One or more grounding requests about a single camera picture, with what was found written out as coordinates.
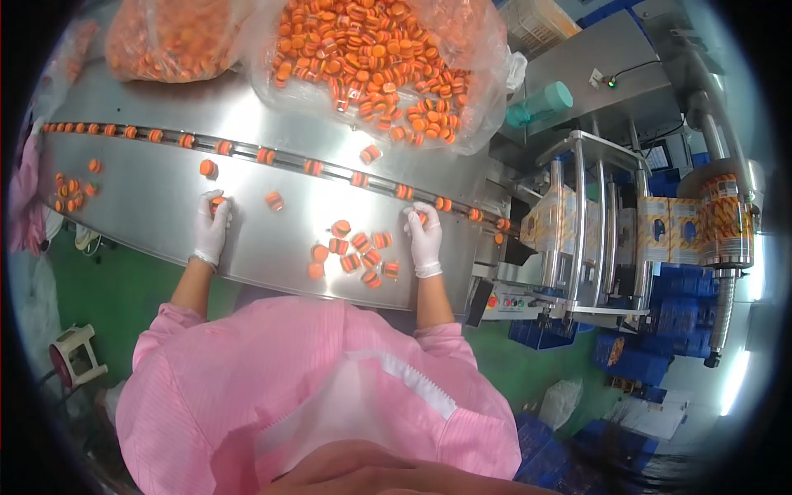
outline teal water bottle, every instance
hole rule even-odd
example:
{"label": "teal water bottle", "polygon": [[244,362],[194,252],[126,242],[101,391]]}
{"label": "teal water bottle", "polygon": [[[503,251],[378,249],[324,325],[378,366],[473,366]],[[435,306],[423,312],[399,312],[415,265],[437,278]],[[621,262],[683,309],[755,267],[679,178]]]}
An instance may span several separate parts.
{"label": "teal water bottle", "polygon": [[536,120],[546,119],[559,110],[572,108],[572,94],[561,81],[552,82],[530,97],[506,107],[506,122],[523,128]]}

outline white latex glove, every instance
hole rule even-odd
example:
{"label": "white latex glove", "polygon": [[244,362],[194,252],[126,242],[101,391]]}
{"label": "white latex glove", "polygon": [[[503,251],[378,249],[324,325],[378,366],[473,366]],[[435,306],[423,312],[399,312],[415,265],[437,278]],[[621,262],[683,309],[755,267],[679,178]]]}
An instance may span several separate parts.
{"label": "white latex glove", "polygon": [[[421,225],[416,210],[426,214],[425,226]],[[440,241],[443,240],[443,229],[440,228],[437,210],[429,204],[416,201],[411,208],[405,208],[404,214],[407,215],[404,231],[413,238],[410,250],[413,252],[415,275],[425,279],[441,274]]]}
{"label": "white latex glove", "polygon": [[206,261],[216,267],[220,262],[220,254],[226,244],[226,229],[231,225],[231,199],[228,198],[218,205],[215,218],[211,217],[210,202],[223,195],[222,189],[205,192],[198,200],[198,212],[195,222],[196,248],[194,257]]}
{"label": "white latex glove", "polygon": [[44,126],[44,123],[46,121],[47,120],[44,119],[43,117],[39,117],[38,119],[36,119],[36,122],[33,122],[33,127],[30,130],[30,135],[38,135],[39,132],[41,132],[41,127]]}

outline plastic stool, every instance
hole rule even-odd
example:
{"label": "plastic stool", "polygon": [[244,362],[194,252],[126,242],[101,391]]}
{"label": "plastic stool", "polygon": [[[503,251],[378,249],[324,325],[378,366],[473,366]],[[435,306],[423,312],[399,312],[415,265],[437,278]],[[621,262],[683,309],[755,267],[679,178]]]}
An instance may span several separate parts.
{"label": "plastic stool", "polygon": [[[97,363],[97,358],[93,354],[93,348],[91,348],[89,341],[93,335],[94,332],[91,325],[86,325],[82,328],[72,326],[65,332],[61,333],[58,338],[55,339],[54,343],[50,344],[49,354],[50,360],[52,361],[52,366],[60,379],[63,381],[63,384],[69,388],[82,385],[83,383],[88,383],[96,377],[107,373],[107,365],[102,364],[99,366],[99,363]],[[81,345],[85,346],[86,351],[88,352],[91,368],[88,371],[77,375],[74,373],[74,369],[71,367],[69,355]]]}

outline stainless steel table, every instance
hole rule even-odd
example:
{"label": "stainless steel table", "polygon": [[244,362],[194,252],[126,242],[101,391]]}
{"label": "stainless steel table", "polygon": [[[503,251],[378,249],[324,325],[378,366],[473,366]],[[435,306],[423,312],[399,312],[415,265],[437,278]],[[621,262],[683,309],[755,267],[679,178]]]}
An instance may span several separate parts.
{"label": "stainless steel table", "polygon": [[[51,121],[130,124],[254,143],[412,185],[469,206],[479,204],[489,163],[487,149],[458,157],[445,150],[376,142],[348,125],[273,111],[259,102],[239,74],[190,84],[121,83],[109,76],[103,59],[87,64]],[[359,153],[371,143],[376,143],[383,156],[367,166]],[[101,175],[88,170],[92,158],[105,165]],[[203,158],[218,164],[216,181],[199,175]],[[56,199],[58,172],[101,185],[98,197],[87,198],[81,211],[67,216],[132,248],[184,264],[192,251],[198,195],[222,188],[234,199],[234,221],[220,275],[295,294],[338,297],[374,307],[414,308],[417,282],[409,238],[402,231],[405,218],[400,215],[409,202],[352,187],[340,179],[311,177],[199,150],[103,135],[45,132],[39,194],[50,206]],[[273,189],[286,201],[286,208],[277,213],[264,202]],[[399,278],[384,279],[382,287],[369,289],[360,281],[362,268],[346,274],[338,257],[331,254],[326,277],[310,279],[310,248],[316,242],[328,242],[329,228],[338,219],[347,219],[353,234],[391,232],[394,244],[381,254],[385,261],[402,264]],[[461,215],[441,213],[440,221],[444,232],[440,261],[448,296],[452,310],[463,313],[482,227]]]}

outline plastic bag of candy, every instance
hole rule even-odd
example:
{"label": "plastic bag of candy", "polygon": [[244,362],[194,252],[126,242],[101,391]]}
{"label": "plastic bag of candy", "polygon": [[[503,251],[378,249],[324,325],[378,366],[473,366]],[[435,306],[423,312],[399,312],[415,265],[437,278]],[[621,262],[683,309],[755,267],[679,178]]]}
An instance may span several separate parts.
{"label": "plastic bag of candy", "polygon": [[41,79],[33,92],[33,119],[48,120],[66,100],[66,93],[82,71],[88,48],[99,31],[93,19],[73,21],[44,66]]}
{"label": "plastic bag of candy", "polygon": [[506,29],[490,0],[274,0],[246,66],[266,104],[474,154],[502,125]]}
{"label": "plastic bag of candy", "polygon": [[190,82],[215,78],[238,59],[235,46],[253,0],[124,0],[105,41],[110,73]]}

